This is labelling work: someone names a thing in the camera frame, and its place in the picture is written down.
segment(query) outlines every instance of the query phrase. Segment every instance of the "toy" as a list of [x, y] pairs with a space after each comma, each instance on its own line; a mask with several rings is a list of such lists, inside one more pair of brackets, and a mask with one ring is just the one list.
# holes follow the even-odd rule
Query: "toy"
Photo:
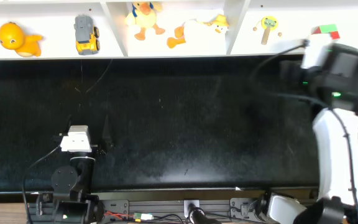
[[74, 29], [78, 54], [91, 55], [99, 52], [99, 29], [93, 25], [92, 18], [86, 15], [75, 17]]
[[157, 15], [154, 9], [158, 12], [162, 11], [162, 5], [157, 2], [133, 2], [132, 12], [126, 17], [126, 24], [129, 26], [138, 25], [140, 32], [135, 35], [138, 40], [145, 40], [146, 29], [153, 27], [155, 34], [161, 35], [165, 29], [159, 28], [157, 25]]
[[335, 24], [330, 24], [330, 25], [323, 25], [323, 26], [318, 26], [312, 33], [313, 34], [330, 34], [332, 40], [338, 40], [341, 37], [339, 36], [339, 32], [338, 29], [336, 28]]
[[174, 48], [178, 44], [184, 44], [186, 41], [202, 43], [210, 35], [225, 34], [229, 29], [226, 16], [218, 15], [213, 22], [198, 22], [189, 20], [183, 26], [175, 29], [175, 38], [170, 37], [167, 40], [169, 48]]
[[[275, 30], [278, 27], [278, 22], [277, 19], [274, 18], [273, 16], [265, 16], [261, 21], [259, 21], [262, 25], [262, 27], [265, 29], [265, 32], [262, 36], [262, 41], [261, 44], [262, 45], [266, 45], [267, 44], [267, 40], [269, 39], [269, 34], [270, 31]], [[257, 31], [257, 26], [255, 26], [253, 28], [254, 31]], [[278, 36], [281, 37], [283, 34], [281, 32], [278, 33]]]
[[0, 43], [8, 50], [15, 50], [22, 57], [41, 56], [38, 41], [41, 35], [26, 35], [14, 22], [8, 22], [0, 28]]

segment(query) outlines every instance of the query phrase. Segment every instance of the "duck's orange beak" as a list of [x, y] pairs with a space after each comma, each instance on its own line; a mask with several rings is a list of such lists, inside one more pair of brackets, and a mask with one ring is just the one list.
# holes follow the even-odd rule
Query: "duck's orange beak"
[[152, 9], [150, 8], [150, 3], [149, 2], [145, 2], [142, 5], [140, 5], [140, 11], [145, 14], [146, 16], [150, 14], [150, 12], [152, 11]]

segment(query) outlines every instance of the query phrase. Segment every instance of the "yellow hat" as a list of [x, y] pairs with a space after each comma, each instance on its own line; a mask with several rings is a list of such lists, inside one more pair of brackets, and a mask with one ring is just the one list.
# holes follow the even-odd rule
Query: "yellow hat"
[[226, 21], [226, 16], [224, 15], [218, 15], [215, 19], [215, 21], [211, 22], [212, 24], [216, 24], [218, 26], [227, 26], [229, 27], [229, 24]]

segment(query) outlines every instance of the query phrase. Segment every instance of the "plush duck toy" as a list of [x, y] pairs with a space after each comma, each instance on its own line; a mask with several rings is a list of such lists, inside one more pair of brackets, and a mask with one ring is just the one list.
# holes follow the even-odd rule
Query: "plush duck toy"
[[8, 22], [0, 28], [0, 43], [9, 50], [15, 50], [22, 57], [41, 56], [38, 41], [41, 35], [26, 35], [23, 30], [13, 22]]
[[157, 25], [157, 15], [155, 10], [158, 12], [162, 11], [162, 5], [157, 2], [133, 2], [132, 3], [132, 12], [126, 17], [126, 24], [138, 25], [140, 27], [140, 32], [135, 35], [135, 38], [138, 40], [145, 40], [146, 29], [153, 27], [155, 29], [155, 34], [161, 35], [165, 32], [165, 29], [159, 28]]
[[225, 34], [229, 29], [229, 24], [226, 21], [226, 16], [218, 15], [213, 22], [198, 22], [196, 20], [189, 20], [183, 26], [175, 29], [175, 37], [170, 37], [167, 40], [169, 48], [174, 48], [178, 44], [186, 42], [194, 42], [195, 44], [202, 44], [211, 35]]

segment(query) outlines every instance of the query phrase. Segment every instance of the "red and green block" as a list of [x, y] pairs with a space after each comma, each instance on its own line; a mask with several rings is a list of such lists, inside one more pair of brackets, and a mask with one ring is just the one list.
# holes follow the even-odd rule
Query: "red and green block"
[[338, 40], [340, 38], [335, 24], [318, 26], [312, 34], [330, 34], [332, 40]]

